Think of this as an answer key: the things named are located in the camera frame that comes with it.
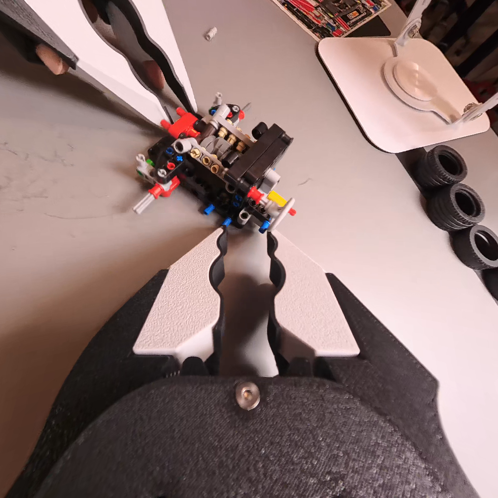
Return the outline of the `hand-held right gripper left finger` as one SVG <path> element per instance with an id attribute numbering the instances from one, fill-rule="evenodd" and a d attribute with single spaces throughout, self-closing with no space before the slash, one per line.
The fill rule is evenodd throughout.
<path id="1" fill-rule="evenodd" d="M 223 296 L 227 229 L 220 227 L 173 263 L 133 346 L 137 355 L 200 358 L 219 374 L 225 327 Z"/>

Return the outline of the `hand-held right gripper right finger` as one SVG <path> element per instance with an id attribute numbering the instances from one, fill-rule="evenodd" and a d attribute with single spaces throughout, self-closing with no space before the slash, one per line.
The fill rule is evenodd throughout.
<path id="1" fill-rule="evenodd" d="M 269 277 L 275 286 L 267 337 L 278 373 L 297 359 L 312 369 L 318 358 L 360 353 L 326 272 L 277 231 L 267 232 Z"/>

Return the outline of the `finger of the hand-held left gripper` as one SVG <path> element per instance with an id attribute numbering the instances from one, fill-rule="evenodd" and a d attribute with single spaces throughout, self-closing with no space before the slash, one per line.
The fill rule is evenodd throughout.
<path id="1" fill-rule="evenodd" d="M 158 64 L 165 82 L 190 113 L 197 103 L 162 1 L 113 1 L 130 24 L 140 48 Z"/>
<path id="2" fill-rule="evenodd" d="M 155 125 L 172 123 L 168 109 L 134 69 L 133 62 L 152 60 L 138 45 L 122 12 L 108 1 L 106 12 L 118 49 L 91 26 L 82 1 L 26 1 L 78 57 L 77 70 L 92 84 L 110 91 Z"/>

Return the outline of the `lego car chassis assembly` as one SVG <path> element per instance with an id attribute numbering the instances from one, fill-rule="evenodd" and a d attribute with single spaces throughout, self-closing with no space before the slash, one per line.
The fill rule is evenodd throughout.
<path id="1" fill-rule="evenodd" d="M 151 188 L 133 207 L 143 213 L 158 198 L 182 187 L 205 205 L 204 215 L 217 213 L 223 226 L 243 228 L 248 222 L 267 233 L 287 216 L 295 216 L 295 200 L 285 200 L 275 188 L 280 181 L 276 166 L 291 145 L 280 126 L 258 123 L 245 134 L 240 122 L 250 104 L 224 103 L 216 93 L 208 113 L 200 115 L 177 108 L 178 119 L 163 120 L 165 136 L 147 155 L 136 156 L 136 172 Z"/>

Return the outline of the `person's left hand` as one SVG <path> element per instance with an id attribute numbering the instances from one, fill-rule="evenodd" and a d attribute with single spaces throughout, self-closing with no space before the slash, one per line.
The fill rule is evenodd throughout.
<path id="1" fill-rule="evenodd" d="M 38 44 L 35 53 L 42 63 L 55 75 L 61 75 L 69 70 L 69 65 L 50 47 Z M 142 69 L 138 70 L 139 76 L 144 77 L 144 82 L 156 90 L 163 90 L 166 85 L 165 76 L 158 64 L 153 60 L 143 61 Z"/>

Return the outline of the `holographic sticker sheet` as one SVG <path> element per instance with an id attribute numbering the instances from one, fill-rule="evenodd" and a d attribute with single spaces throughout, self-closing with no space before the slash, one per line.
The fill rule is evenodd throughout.
<path id="1" fill-rule="evenodd" d="M 381 13 L 390 1 L 272 1 L 316 41 L 352 36 L 388 36 Z"/>

